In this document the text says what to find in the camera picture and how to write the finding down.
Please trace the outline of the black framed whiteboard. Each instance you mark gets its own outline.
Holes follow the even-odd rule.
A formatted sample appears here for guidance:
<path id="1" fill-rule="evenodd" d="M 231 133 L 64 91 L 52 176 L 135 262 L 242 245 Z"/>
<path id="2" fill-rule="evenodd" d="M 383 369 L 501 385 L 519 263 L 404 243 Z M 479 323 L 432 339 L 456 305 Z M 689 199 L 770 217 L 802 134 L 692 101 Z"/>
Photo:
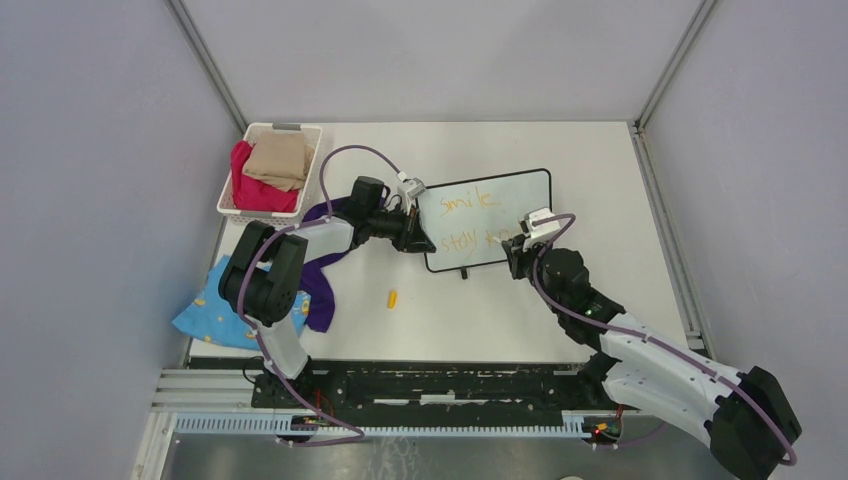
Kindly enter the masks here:
<path id="1" fill-rule="evenodd" d="M 436 251 L 432 273 L 506 260 L 503 240 L 522 233 L 527 214 L 552 207 L 552 176 L 544 168 L 429 186 L 417 199 L 423 231 Z"/>

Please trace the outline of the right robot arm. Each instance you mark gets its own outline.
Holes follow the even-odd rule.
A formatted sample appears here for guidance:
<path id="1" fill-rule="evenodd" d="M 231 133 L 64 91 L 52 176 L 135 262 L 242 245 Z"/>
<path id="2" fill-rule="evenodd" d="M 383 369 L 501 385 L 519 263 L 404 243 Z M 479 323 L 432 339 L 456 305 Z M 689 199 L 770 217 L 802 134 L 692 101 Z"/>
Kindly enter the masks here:
<path id="1" fill-rule="evenodd" d="M 595 289 L 577 251 L 527 246 L 523 236 L 501 246 L 512 278 L 528 280 L 566 335 L 594 350 L 577 382 L 585 405 L 613 401 L 648 413 L 703 443 L 739 479 L 796 464 L 802 427 L 772 373 L 674 345 Z"/>

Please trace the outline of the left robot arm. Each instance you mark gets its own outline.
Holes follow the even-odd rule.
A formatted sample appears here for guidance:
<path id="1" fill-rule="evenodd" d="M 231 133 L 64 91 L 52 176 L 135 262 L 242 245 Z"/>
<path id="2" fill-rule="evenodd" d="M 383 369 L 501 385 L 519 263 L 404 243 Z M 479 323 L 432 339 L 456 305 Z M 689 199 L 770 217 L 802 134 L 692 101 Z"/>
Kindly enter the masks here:
<path id="1" fill-rule="evenodd" d="M 372 238 L 387 239 L 396 251 L 433 253 L 416 206 L 426 190 L 417 178 L 402 178 L 400 202 L 383 201 L 381 181 L 360 176 L 340 210 L 277 229 L 248 223 L 218 285 L 219 296 L 253 331 L 268 370 L 279 378 L 275 392 L 290 407 L 306 405 L 314 381 L 302 373 L 309 356 L 290 318 L 306 263 L 356 249 Z"/>

